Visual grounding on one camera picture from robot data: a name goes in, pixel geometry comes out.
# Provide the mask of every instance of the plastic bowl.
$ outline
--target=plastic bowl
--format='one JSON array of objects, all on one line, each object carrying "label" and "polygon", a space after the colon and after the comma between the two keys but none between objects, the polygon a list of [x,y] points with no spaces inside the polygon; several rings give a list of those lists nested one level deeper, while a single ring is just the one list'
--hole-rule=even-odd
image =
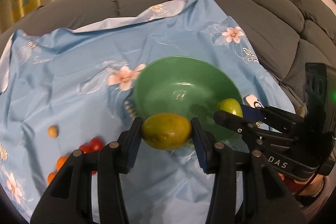
[{"label": "plastic bowl", "polygon": [[213,114],[221,100],[234,98],[242,103],[241,95],[229,77],[203,61],[180,56],[159,59],[140,73],[133,95],[142,119],[171,112],[187,119],[197,117],[217,141],[236,134],[216,125]]}]

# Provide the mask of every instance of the cherry tomato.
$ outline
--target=cherry tomato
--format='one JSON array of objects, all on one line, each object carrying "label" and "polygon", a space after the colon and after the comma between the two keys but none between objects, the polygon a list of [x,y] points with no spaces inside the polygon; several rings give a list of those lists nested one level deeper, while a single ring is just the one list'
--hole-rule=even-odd
[{"label": "cherry tomato", "polygon": [[58,160],[56,162],[56,171],[57,172],[62,168],[63,164],[67,161],[67,159],[68,159],[68,156],[66,156],[66,155],[58,158]]},{"label": "cherry tomato", "polygon": [[104,146],[105,145],[103,144],[103,142],[98,137],[95,137],[90,141],[90,148],[92,149],[92,151],[99,151]]},{"label": "cherry tomato", "polygon": [[48,182],[48,184],[51,183],[51,181],[54,179],[55,176],[56,176],[56,172],[51,172],[51,173],[48,175],[48,178],[47,178],[47,182]]},{"label": "cherry tomato", "polygon": [[92,148],[88,144],[82,144],[78,149],[82,150],[84,154],[92,152]]}]

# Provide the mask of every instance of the red cherry tomato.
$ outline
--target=red cherry tomato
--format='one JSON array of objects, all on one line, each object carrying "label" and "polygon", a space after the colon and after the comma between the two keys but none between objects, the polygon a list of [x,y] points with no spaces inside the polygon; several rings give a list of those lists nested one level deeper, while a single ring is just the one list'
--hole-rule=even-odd
[{"label": "red cherry tomato", "polygon": [[104,143],[98,137],[95,137],[90,141],[90,148],[92,151],[99,151],[104,146]]},{"label": "red cherry tomato", "polygon": [[87,145],[87,144],[82,144],[78,149],[82,150],[84,152],[84,154],[90,153],[90,152],[93,151],[91,149],[90,145]]}]

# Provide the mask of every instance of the blue gripper pad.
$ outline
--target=blue gripper pad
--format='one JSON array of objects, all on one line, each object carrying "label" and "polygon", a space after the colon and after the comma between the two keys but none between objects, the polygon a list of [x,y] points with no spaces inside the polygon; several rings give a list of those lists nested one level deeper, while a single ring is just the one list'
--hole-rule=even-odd
[{"label": "blue gripper pad", "polygon": [[241,104],[241,110],[243,112],[243,117],[251,122],[259,122],[265,119],[265,115],[258,108],[253,108],[244,104]]},{"label": "blue gripper pad", "polygon": [[121,146],[121,159],[122,165],[125,167],[125,171],[128,173],[133,168],[135,160],[137,158],[140,142],[141,142],[141,126],[143,122],[141,118],[136,117],[134,122],[127,132]]},{"label": "blue gripper pad", "polygon": [[191,125],[193,129],[192,138],[199,166],[203,169],[204,173],[207,173],[209,171],[209,163],[213,153],[212,143],[197,118],[191,119]]}]

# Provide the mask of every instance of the green apple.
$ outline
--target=green apple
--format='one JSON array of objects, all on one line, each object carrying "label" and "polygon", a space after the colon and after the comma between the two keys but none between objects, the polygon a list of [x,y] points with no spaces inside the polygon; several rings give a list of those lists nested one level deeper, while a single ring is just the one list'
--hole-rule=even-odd
[{"label": "green apple", "polygon": [[242,108],[240,107],[240,104],[238,103],[238,101],[235,99],[230,98],[230,99],[222,100],[218,103],[217,108],[219,110],[224,110],[226,112],[229,112],[241,118],[243,117]]}]

